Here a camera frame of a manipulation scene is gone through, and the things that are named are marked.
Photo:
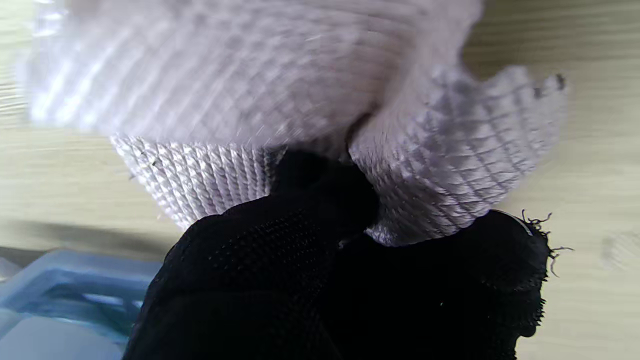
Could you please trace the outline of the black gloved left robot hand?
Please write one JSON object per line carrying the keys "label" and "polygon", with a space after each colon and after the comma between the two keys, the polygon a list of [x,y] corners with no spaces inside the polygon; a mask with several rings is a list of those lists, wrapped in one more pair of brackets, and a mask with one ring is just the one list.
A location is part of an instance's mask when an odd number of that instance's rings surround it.
{"label": "black gloved left robot hand", "polygon": [[386,247],[354,164],[289,150],[275,175],[167,253],[125,360],[514,360],[537,332],[553,255],[538,219],[491,210]]}

